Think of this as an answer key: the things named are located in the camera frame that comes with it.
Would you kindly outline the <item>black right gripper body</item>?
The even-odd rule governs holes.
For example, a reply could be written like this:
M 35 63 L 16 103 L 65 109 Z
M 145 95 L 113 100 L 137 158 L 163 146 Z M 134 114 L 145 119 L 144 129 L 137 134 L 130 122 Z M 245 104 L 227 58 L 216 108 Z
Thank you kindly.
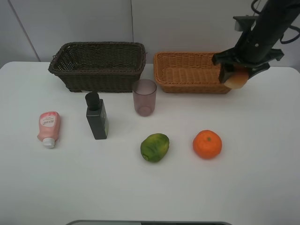
M 256 68 L 272 60 L 280 61 L 284 53 L 280 49 L 273 49 L 275 39 L 278 38 L 267 25 L 257 23 L 254 28 L 244 31 L 237 44 L 226 51 L 213 55 L 212 62 L 217 64 L 239 65 Z

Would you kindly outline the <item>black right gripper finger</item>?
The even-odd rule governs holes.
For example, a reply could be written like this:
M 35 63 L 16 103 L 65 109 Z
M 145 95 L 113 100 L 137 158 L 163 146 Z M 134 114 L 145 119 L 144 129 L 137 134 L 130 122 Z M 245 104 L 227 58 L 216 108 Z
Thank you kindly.
M 270 65 L 269 63 L 245 63 L 243 67 L 246 69 L 245 77 L 249 80 L 255 75 L 268 70 Z
M 235 67 L 232 64 L 221 64 L 219 81 L 225 83 L 231 76 L 234 75 Z

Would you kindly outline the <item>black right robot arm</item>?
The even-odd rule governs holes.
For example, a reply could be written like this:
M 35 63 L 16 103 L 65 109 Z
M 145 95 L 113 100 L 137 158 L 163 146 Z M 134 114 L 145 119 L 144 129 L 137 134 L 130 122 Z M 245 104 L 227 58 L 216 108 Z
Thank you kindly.
M 212 63 L 221 66 L 220 83 L 225 83 L 239 68 L 245 69 L 249 79 L 268 70 L 270 61 L 280 61 L 284 56 L 282 50 L 273 47 L 276 42 L 286 45 L 299 39 L 296 35 L 283 40 L 287 29 L 300 31 L 292 25 L 300 14 L 298 0 L 269 0 L 261 11 L 253 5 L 251 8 L 255 15 L 234 17 L 235 30 L 241 32 L 236 45 L 212 57 Z

